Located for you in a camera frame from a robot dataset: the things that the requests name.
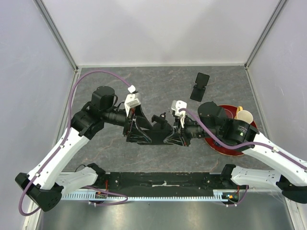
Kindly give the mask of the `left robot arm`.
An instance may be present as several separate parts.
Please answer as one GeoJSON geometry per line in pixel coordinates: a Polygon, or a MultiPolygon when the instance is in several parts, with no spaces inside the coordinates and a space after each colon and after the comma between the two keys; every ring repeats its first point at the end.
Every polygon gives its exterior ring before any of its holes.
{"type": "Polygon", "coordinates": [[[104,128],[105,122],[127,122],[130,112],[140,107],[140,94],[136,88],[131,85],[128,91],[124,109],[118,111],[115,108],[118,99],[115,90],[108,86],[98,87],[93,92],[91,100],[69,119],[63,136],[47,156],[30,172],[17,174],[15,181],[23,191],[18,209],[23,216],[33,214],[25,213],[22,209],[25,196],[28,196],[39,209],[47,212],[68,193],[90,185],[94,188],[104,186],[104,170],[94,163],[68,176],[61,177],[60,173],[73,156],[104,128]]]}

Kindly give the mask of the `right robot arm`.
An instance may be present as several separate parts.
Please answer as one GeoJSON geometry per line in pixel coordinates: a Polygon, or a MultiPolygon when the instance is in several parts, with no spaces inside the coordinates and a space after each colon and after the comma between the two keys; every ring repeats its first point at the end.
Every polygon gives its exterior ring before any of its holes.
{"type": "Polygon", "coordinates": [[[197,115],[187,109],[184,101],[172,102],[171,109],[179,119],[176,132],[188,138],[211,137],[219,146],[242,152],[266,165],[270,170],[245,169],[227,164],[221,173],[224,188],[245,185],[272,189],[300,204],[307,202],[307,162],[274,144],[257,128],[243,120],[229,118],[214,102],[199,106],[197,115]]]}

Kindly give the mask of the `black phone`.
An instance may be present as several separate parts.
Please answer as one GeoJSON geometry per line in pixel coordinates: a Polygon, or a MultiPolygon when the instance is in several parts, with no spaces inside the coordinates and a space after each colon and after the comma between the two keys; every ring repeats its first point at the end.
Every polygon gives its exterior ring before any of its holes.
{"type": "Polygon", "coordinates": [[[172,145],[172,143],[164,142],[165,138],[172,134],[171,129],[145,130],[145,134],[150,138],[150,142],[141,143],[141,145],[172,145]]]}

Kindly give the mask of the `round base phone stand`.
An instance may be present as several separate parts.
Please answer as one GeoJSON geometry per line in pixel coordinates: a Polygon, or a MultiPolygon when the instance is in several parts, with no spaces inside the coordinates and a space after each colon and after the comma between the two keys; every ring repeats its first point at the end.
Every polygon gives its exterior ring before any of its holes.
{"type": "Polygon", "coordinates": [[[166,113],[162,113],[159,116],[153,115],[151,118],[154,130],[163,130],[168,126],[168,121],[166,120],[166,113]]]}

